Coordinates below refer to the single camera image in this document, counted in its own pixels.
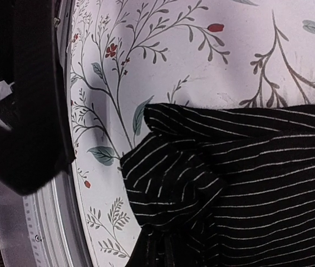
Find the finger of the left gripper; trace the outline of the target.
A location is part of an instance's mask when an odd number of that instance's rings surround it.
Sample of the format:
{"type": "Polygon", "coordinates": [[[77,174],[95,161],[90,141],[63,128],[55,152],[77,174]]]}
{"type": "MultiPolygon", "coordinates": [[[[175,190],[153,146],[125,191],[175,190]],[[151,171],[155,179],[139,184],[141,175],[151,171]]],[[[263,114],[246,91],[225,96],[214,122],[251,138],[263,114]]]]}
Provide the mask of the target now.
{"type": "Polygon", "coordinates": [[[0,181],[20,195],[45,186],[75,159],[55,1],[0,1],[0,78],[14,85],[0,105],[0,181]]]}

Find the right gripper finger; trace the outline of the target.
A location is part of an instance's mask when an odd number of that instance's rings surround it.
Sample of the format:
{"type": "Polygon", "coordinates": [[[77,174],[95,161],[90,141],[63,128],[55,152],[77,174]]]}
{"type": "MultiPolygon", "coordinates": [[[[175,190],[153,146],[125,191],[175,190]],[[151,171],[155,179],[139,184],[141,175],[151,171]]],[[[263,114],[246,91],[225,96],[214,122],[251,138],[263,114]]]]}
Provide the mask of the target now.
{"type": "Polygon", "coordinates": [[[126,266],[180,266],[177,233],[143,227],[126,266]]]}

